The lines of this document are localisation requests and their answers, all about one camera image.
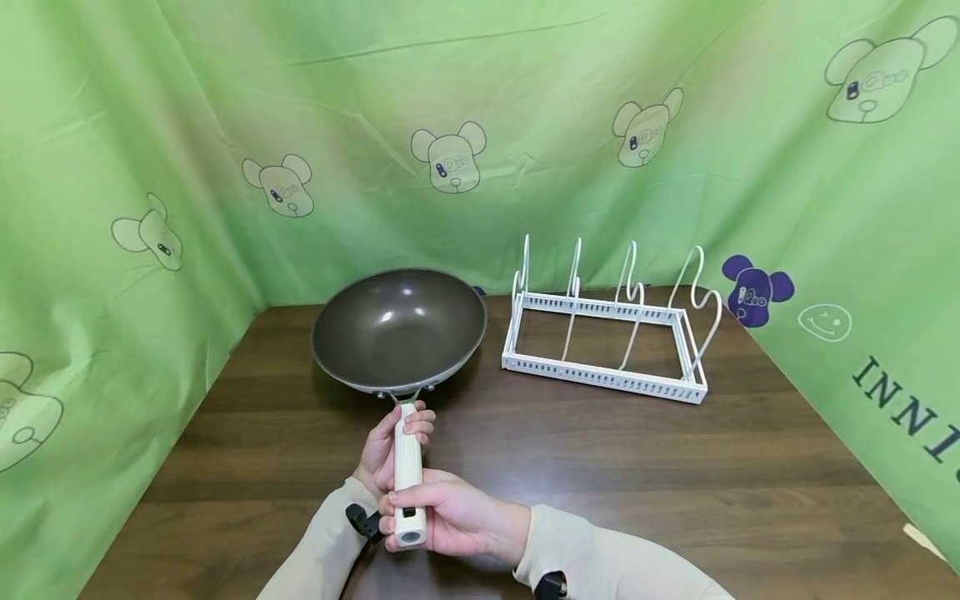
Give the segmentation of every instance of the wrist strap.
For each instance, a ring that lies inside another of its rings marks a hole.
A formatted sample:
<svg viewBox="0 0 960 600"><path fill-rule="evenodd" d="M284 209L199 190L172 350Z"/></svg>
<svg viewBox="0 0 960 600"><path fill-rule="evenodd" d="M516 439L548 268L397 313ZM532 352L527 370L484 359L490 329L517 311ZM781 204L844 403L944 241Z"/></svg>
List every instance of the wrist strap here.
<svg viewBox="0 0 960 600"><path fill-rule="evenodd" d="M383 534L380 533L380 513L367 516L367 511L362 506L351 504L347 506L347 520L353 529L371 544L377 544L383 540Z"/></svg>
<svg viewBox="0 0 960 600"><path fill-rule="evenodd" d="M566 575L563 571L551 571L540 579L534 589L537 600L562 600L566 598Z"/></svg>

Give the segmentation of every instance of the frying pan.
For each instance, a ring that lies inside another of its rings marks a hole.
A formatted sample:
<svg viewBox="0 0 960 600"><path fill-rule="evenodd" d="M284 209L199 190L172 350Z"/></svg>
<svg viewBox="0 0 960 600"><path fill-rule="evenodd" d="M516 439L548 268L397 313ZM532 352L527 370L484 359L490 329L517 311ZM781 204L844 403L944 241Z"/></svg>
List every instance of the frying pan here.
<svg viewBox="0 0 960 600"><path fill-rule="evenodd" d="M487 329L487 306L455 276L399 269L338 292L313 325L313 356L328 375L367 394L389 396L402 416L394 430L395 489L422 483L420 444L403 433L421 391L463 367ZM423 508L396 515L398 545L426 538Z"/></svg>

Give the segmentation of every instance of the text innis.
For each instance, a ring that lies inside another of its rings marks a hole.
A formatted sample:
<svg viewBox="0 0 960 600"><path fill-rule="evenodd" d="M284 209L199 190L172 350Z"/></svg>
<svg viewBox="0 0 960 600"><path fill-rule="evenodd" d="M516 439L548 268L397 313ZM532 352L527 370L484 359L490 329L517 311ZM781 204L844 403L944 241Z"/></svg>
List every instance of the text innis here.
<svg viewBox="0 0 960 600"><path fill-rule="evenodd" d="M863 395L875 400L879 408L890 407L894 415L890 418L897 425L905 426L906 433L911 438L926 429L927 436L936 433L937 442L923 446L926 453L939 464L944 463L944 455L954 446L960 448L960 429L956 426L941 422L936 412L924 406L916 396L903 395L903 386L892 379L883 369L877 369L880 363L873 357L867 365L853 376L853 382L863 390ZM960 482L960 469L954 473Z"/></svg>

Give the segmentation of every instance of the pan rim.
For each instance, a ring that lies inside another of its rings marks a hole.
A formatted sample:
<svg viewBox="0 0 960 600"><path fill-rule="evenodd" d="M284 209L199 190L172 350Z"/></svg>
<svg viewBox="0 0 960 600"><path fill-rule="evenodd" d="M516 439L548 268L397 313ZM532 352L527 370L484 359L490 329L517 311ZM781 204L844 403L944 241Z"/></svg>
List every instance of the pan rim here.
<svg viewBox="0 0 960 600"><path fill-rule="evenodd" d="M354 285L358 285L358 284L360 284L360 283L362 283L362 282L364 282L364 281L366 281L366 280L368 280L368 279L373 279L373 278L375 278L375 277L384 276L384 275L388 275L388 274L391 274L391 273L412 272L412 271L413 271L413 272L419 271L419 272L426 272L426 273L434 273L434 274L437 274L437 275L440 275L440 276L446 276L446 277L450 277L450 278L452 278L452 279L455 279L455 280L459 281L460 283L462 283L464 286L466 286L467 289L469 289L469 290L473 293L473 295L476 297L477 302L479 302L479 304L480 304L480 310L481 310L481 312L483 313L483 323L482 323L482 325L481 325L481 327L480 327L480 334L477 336L477 339L476 339L476 341L473 343L473 345L472 345L472 347L470 348L469 352L465 353L464 356L461 358L461 360L460 360L459 362L450 365L450 367L448 367L448 368L444 369L443 371L437 373L437 374L434 375L433 377L428 377L427 379L423 379L423 380L417 380L417 381L411 381L411 382L406 382L406 383L400 383L400 384L396 384L396 385L389 385L389 386L388 386L388 385L384 385L384 386L371 386L371 385L366 385L366 384L363 384L363 383L359 383L359 382L357 382L357 381L351 381L351 380L349 380L349 379L347 379L347 378L345 378L345 377L342 377L342 376L340 376L340 375L338 375L338 374L336 374L336 373L334 373L334 372L331 372L330 369L328 369L327 366L324 364L324 362L323 362L322 360L320 360L320 357L317 355L316 345L314 345L314 343L313 343L313 340L314 340L314 339L316 338L316 336L317 336L317 325L320 324L320 318L321 318L322 314L324 313L324 310L326 310L326 308L327 308L332 302L334 302L337 298L339 298L340 296L342 296L347 290L349 290L350 288L352 288ZM476 289L475 289L472 285L470 285L469 283L467 283L466 281L464 281L463 279L457 277L456 275L454 275L454 274L452 274L452 273L448 273L448 272L446 272L446 271L441 271L441 270L439 270L439 269L431 269L431 268L429 268L429 267L397 267L397 268L394 268L394 269L387 269L387 270L384 270L384 271L378 271L378 272L373 273L373 274L371 274L371 275L363 276L363 277L360 277L359 279L355 279L355 280L352 281L351 283L349 283L349 284L345 285L344 287L342 287L336 294L334 294L333 296L331 296L330 299L327 300L327 301L324 303L324 308L321 309L320 313L317 315L317 318L314 319L313 325L310 327L310 353L313 354L313 360L314 360L314 362L317 363L317 365L319 365L320 368L321 368L327 375L329 375L330 377L333 377L334 379L336 379L336 380L339 381L340 383L343 383L344 385L347 385L347 386L353 388L354 390L358 390L358 391L361 391L361 392L367 392L367 393L369 393L369 394L381 394L381 393L387 393L387 394L389 394L389 393L400 393L400 394L404 394L404 393L406 393L405 391L407 391L407 390L415 391L415 390L417 390L417 389L422 389L422 388L425 388L425 387L430 386L430 385L437 385L437 384L439 384L439 383L442 383L443 381L445 381L446 379L448 379L449 377L451 377L454 373L456 373L457 371L459 371L459 370L467 363L467 361L469 361L469 359L473 356L473 354L477 351L477 349L480 348L480 344L483 343L483 339L484 339L484 337L486 337L486 335L487 335L487 325L488 325L488 321L489 321L489 315L488 315L488 313L487 313L487 303L484 302L483 297L480 296L480 294L477 293Z"/></svg>

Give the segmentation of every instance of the pan bracket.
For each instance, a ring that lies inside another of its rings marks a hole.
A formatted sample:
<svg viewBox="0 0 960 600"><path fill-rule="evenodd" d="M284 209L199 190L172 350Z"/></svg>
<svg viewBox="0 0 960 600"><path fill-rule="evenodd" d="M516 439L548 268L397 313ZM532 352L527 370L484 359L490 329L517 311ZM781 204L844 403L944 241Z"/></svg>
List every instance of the pan bracket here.
<svg viewBox="0 0 960 600"><path fill-rule="evenodd" d="M530 280L530 235L528 234L524 238L523 262L520 270L514 274L511 319L500 361L501 368L508 371L524 372L542 377L552 377L564 381L611 388L623 392L677 400L689 404L700 404L703 402L708 391L707 376L704 374L703 358L707 352L707 347L713 340L713 334L716 333L717 327L720 325L720 317L723 312L723 300L716 290L708 290L701 296L699 301L697 301L695 296L697 283L704 270L703 248L694 246L687 255L686 262L680 270L680 276L677 277L677 282L673 286L673 292L670 294L670 300L667 305L655 306L644 302L643 283L639 280L634 281L636 242L631 242L627 247L627 254L623 261L623 268L620 271L620 280L617 283L614 299L593 300L580 298L580 277L578 272L582 246L582 240L577 239L573 254L573 263L570 268L570 278L566 286L565 294L538 294L531 292L528 287ZM690 283L690 303L694 309L701 310L707 306L707 302L711 297L713 297L716 302L716 316L713 320L713 327L710 328L707 337L700 346L697 346L693 336L693 329L690 326L690 319L687 317L686 309L674 306L677 290L680 288L686 275L687 267L690 266L690 262L694 256L699 258L699 264L696 275ZM517 352L516 344L520 332L520 321L523 318L524 312L531 310L569 316L570 321L566 331L564 353L560 360ZM574 321L578 316L633 323L633 333L630 336L626 352L624 352L623 355L623 362L619 368L595 367L566 360L570 348L570 335L573 332ZM662 375L626 370L630 353L633 350L634 342L636 341L642 324L646 326L658 325L670 327L677 346L677 354L680 357L682 373L680 377L665 377Z"/></svg>

